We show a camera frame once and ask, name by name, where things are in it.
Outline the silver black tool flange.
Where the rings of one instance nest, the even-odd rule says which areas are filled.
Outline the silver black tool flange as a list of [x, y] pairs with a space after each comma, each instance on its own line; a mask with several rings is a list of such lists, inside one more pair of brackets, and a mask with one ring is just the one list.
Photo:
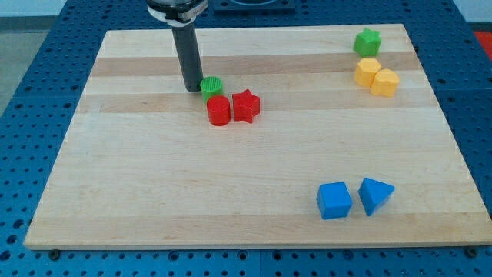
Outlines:
[[207, 9], [208, 0], [146, 0], [149, 14], [171, 27], [181, 28]]

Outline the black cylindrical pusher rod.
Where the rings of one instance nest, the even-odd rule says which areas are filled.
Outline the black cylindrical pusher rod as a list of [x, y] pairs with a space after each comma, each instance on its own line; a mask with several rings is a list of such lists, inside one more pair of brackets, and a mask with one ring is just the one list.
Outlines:
[[184, 86], [189, 92], [199, 92], [203, 72], [194, 24], [188, 23], [182, 27], [172, 27], [171, 30]]

